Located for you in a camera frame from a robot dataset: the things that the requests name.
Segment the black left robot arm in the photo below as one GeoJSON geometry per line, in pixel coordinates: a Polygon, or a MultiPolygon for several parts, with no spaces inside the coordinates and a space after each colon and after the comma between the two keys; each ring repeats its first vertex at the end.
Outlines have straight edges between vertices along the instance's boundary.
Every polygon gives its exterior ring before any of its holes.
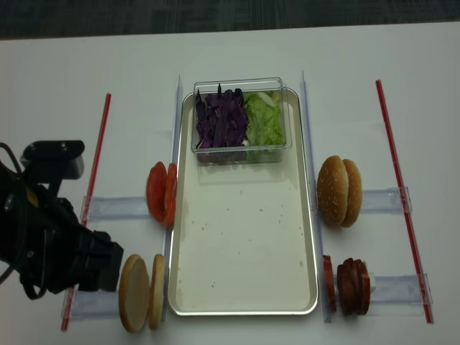
{"type": "Polygon", "coordinates": [[[64,180],[84,170],[80,140],[36,141],[17,159],[1,144],[14,167],[1,166],[1,261],[13,271],[27,297],[41,298],[78,286],[113,292],[124,250],[103,231],[87,229],[73,206],[58,195],[64,180]]]}

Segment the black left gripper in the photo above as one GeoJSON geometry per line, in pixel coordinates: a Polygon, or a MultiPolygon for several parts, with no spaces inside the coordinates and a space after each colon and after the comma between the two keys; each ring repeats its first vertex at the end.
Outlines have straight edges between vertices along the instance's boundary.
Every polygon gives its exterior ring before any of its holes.
{"type": "Polygon", "coordinates": [[[27,188],[24,220],[17,270],[29,299],[76,285],[86,292],[116,290],[123,248],[106,232],[80,224],[67,199],[42,186],[27,188]]]}

